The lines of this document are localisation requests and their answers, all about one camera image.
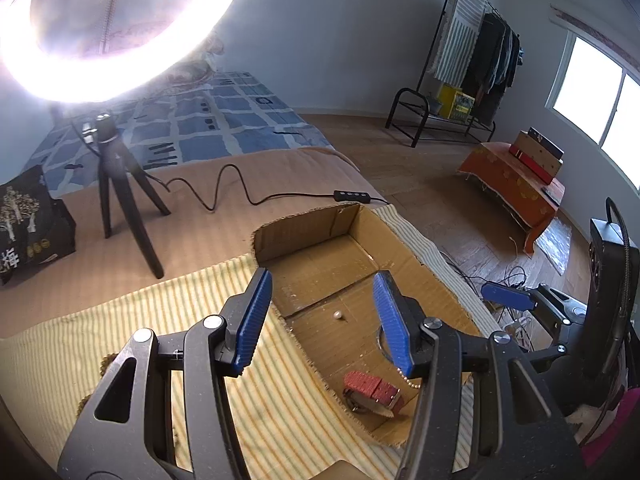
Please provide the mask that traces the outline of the black tripod stand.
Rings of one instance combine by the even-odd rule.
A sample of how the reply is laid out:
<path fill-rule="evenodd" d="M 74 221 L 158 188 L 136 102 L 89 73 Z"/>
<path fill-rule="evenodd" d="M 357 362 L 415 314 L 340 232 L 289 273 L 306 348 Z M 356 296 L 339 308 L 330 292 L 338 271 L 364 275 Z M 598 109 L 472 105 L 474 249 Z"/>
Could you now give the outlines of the black tripod stand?
<path fill-rule="evenodd" d="M 104 237 L 110 238 L 112 236 L 110 206 L 110 188 L 112 188 L 146 264 L 156 278 L 162 278 L 165 271 L 149 233 L 146 232 L 141 212 L 129 183 L 129 176 L 134 178 L 144 194 L 149 197 L 163 216 L 169 216 L 170 210 L 156 192 L 151 179 L 146 175 L 134 154 L 126 147 L 124 140 L 122 140 L 122 134 L 117 129 L 111 114 L 102 113 L 96 116 L 87 132 L 96 142 L 96 152 L 98 153 L 98 187 Z"/>

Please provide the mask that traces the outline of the hanging clothes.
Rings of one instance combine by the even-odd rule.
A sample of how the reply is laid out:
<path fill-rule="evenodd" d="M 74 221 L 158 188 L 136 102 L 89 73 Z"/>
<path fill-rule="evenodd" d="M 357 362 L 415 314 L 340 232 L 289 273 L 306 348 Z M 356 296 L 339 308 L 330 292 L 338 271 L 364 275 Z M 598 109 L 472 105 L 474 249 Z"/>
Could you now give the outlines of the hanging clothes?
<path fill-rule="evenodd" d="M 473 117 L 490 126 L 523 56 L 520 36 L 488 0 L 446 0 L 427 73 L 473 98 Z"/>

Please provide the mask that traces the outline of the black snack bag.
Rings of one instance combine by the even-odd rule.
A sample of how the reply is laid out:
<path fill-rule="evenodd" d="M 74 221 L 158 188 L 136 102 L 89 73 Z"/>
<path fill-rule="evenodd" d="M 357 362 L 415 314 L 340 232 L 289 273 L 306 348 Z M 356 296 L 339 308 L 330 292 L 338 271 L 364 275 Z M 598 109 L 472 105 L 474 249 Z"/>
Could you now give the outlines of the black snack bag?
<path fill-rule="evenodd" d="M 41 165 L 1 185 L 1 284 L 76 250 L 76 222 L 49 192 Z"/>

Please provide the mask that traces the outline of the blue patterned bedsheet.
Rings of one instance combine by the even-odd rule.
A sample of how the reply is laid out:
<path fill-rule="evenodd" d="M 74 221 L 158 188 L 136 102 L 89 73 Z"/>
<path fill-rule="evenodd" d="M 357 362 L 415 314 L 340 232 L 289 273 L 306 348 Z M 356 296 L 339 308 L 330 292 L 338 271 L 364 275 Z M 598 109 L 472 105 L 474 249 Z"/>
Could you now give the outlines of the blue patterned bedsheet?
<path fill-rule="evenodd" d="M 53 196 L 98 182 L 98 159 L 76 133 L 97 114 L 113 116 L 130 152 L 146 171 L 201 160 L 330 144 L 247 72 L 213 73 L 193 84 L 163 84 L 136 94 L 67 110 L 23 166 L 40 166 Z"/>

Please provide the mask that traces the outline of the striped yellow cloth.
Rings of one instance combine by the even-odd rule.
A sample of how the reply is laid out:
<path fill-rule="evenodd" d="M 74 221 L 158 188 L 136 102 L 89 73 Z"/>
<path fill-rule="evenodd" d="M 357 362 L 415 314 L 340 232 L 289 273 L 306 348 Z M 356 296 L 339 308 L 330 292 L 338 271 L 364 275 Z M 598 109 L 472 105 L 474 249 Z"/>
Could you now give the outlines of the striped yellow cloth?
<path fill-rule="evenodd" d="M 1 344 L 1 397 L 60 474 L 114 477 L 132 451 L 156 476 L 390 479 L 425 386 L 420 328 L 497 323 L 392 206 L 264 224 L 246 255 L 41 323 Z"/>

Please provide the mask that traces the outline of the cardboard box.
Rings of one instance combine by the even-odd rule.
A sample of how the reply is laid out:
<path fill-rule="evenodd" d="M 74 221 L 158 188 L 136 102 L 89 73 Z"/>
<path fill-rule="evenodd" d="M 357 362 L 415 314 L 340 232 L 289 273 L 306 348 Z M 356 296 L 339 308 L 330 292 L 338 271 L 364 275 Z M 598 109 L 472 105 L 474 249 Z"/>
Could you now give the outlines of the cardboard box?
<path fill-rule="evenodd" d="M 399 290 L 418 300 L 426 314 L 463 333 L 485 335 L 496 326 L 437 246 L 392 205 L 336 205 L 281 218 L 253 233 L 252 249 L 272 274 L 274 306 L 330 391 L 341 396 L 352 370 L 399 388 L 405 404 L 398 414 L 346 417 L 360 434 L 382 445 L 406 443 L 416 389 L 376 345 L 375 274 L 390 272 Z M 341 321 L 333 317 L 336 311 L 344 314 Z"/>

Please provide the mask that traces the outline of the black clothes rack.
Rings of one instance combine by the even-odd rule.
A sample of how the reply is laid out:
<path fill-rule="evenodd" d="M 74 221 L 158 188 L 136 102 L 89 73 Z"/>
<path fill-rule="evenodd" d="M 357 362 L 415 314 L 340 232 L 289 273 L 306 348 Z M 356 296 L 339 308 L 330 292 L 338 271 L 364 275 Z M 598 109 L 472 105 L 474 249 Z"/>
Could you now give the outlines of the black clothes rack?
<path fill-rule="evenodd" d="M 473 98 L 448 84 L 442 84 L 427 73 L 435 36 L 444 17 L 445 4 L 446 0 L 442 4 L 418 82 L 396 92 L 386 118 L 385 127 L 406 136 L 411 146 L 417 146 L 421 142 L 490 142 L 497 130 L 496 116 L 490 126 L 481 124 L 472 115 Z"/>

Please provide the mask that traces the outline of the brown box on table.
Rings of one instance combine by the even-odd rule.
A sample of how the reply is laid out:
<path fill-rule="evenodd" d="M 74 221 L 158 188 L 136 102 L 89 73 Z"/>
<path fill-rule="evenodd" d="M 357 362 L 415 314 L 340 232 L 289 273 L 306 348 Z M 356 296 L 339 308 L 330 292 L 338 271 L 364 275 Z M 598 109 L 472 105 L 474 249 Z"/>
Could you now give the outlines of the brown box on table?
<path fill-rule="evenodd" d="M 564 151 L 535 128 L 521 130 L 510 145 L 509 153 L 524 164 L 545 184 L 558 175 Z"/>

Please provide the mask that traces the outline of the window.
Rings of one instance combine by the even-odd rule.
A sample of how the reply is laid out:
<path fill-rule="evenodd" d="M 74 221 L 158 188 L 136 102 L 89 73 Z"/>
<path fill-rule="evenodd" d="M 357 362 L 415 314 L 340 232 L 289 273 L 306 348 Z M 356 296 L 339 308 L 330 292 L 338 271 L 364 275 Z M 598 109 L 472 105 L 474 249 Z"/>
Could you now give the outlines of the window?
<path fill-rule="evenodd" d="M 639 76 L 569 32 L 546 107 L 639 185 Z"/>

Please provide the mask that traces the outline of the orange covered low table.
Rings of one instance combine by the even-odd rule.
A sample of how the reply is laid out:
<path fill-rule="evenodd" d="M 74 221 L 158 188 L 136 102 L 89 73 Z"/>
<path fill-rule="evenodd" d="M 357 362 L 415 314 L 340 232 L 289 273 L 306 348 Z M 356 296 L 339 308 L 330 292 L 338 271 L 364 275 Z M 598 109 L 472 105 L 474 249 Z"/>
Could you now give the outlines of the orange covered low table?
<path fill-rule="evenodd" d="M 458 173 L 476 177 L 516 214 L 525 231 L 523 250 L 532 256 L 536 239 L 550 226 L 560 209 L 544 189 L 562 200 L 565 186 L 557 178 L 550 184 L 542 182 L 510 153 L 510 144 L 504 142 L 477 145 L 459 166 Z"/>

